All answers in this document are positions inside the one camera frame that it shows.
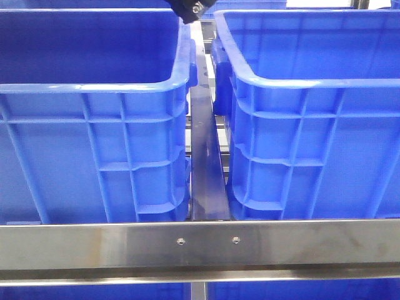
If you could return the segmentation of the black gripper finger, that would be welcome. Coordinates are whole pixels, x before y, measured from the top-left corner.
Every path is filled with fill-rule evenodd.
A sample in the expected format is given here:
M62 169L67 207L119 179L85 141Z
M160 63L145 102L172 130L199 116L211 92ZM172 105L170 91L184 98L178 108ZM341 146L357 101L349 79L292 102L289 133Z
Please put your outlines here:
M184 24L200 20L216 3L216 0L166 0L174 13L179 16Z

